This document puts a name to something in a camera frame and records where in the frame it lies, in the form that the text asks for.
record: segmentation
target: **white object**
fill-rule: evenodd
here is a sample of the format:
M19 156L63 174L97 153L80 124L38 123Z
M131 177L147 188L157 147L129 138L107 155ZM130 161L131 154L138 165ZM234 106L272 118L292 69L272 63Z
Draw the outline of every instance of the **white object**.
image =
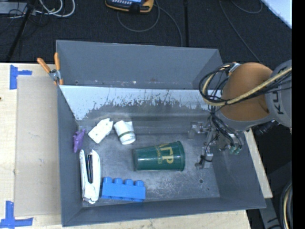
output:
M96 142L100 143L112 130L113 121L110 118L101 120L89 133L88 136Z
M277 17L292 29L292 0L261 0Z
M101 162L100 156L94 150L90 153L92 155L92 173L93 182L88 181L88 174L86 168L85 152L80 151L80 165L81 165L81 189L84 200L94 204L99 199L101 186Z
M114 129L123 145L130 144L135 141L132 121L125 122L121 120L114 124Z

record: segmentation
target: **white cap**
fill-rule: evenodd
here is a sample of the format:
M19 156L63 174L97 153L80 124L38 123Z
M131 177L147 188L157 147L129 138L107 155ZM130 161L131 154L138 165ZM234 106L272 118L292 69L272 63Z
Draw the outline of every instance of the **white cap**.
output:
M132 121L125 122L123 120L113 125L118 137L123 145L133 143L135 134L132 126Z

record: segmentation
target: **white power cable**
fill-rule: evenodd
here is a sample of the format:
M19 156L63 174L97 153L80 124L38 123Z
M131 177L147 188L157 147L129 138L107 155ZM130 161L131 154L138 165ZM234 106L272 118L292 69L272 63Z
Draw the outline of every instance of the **white power cable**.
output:
M48 13L47 13L48 15L56 14L56 13L60 12L61 9L62 9L62 6L63 6L62 0L60 0L60 2L61 2L60 8L59 8L57 11L54 11L55 9L49 10L49 9L44 5L44 3L43 3L42 0L39 0L39 2L40 2L41 5L44 7L44 9L45 9L46 11L48 11Z
M58 13L62 10L62 7L63 7L62 0L60 0L61 6L60 6L60 8L59 8L57 11L53 11L54 9L49 10L49 9L44 5L43 1L42 1L42 0L39 0L39 2L42 4L42 6L44 7L44 9L48 12L48 13L44 13L44 14L46 14L46 15L54 15L54 16L63 17L63 18L64 18L64 17L69 17L69 16L71 16L71 15L74 13L74 11L75 11L75 1L74 1L74 0L71 0L71 1L72 1L72 4L73 4L72 11L71 11L70 13L68 13L68 14L63 14L63 15L61 15L61 14L58 14Z

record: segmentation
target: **blue lego brick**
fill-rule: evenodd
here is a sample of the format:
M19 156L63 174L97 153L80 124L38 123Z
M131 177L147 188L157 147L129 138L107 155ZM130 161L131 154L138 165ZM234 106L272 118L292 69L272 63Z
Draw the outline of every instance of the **blue lego brick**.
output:
M127 179L123 183L121 178L112 180L111 177L104 177L101 198L143 202L145 192L144 183L140 180Z

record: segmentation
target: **black floor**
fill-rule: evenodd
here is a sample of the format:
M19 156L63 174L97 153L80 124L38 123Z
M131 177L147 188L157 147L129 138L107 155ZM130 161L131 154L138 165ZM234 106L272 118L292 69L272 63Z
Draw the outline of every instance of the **black floor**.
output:
M59 6L59 0L43 1L50 9ZM67 14L72 2L63 2ZM223 62L260 62L272 70L292 58L292 30L260 0L155 0L145 15L118 14L105 6L105 0L75 0L75 4L75 12L67 18L30 16L16 47L22 19L0 15L0 62L36 62L41 57L54 63L57 39L216 48ZM42 10L38 1L35 8ZM287 128L275 126L255 138L267 175L292 160ZM253 229L262 228L258 210L248 211L248 216Z

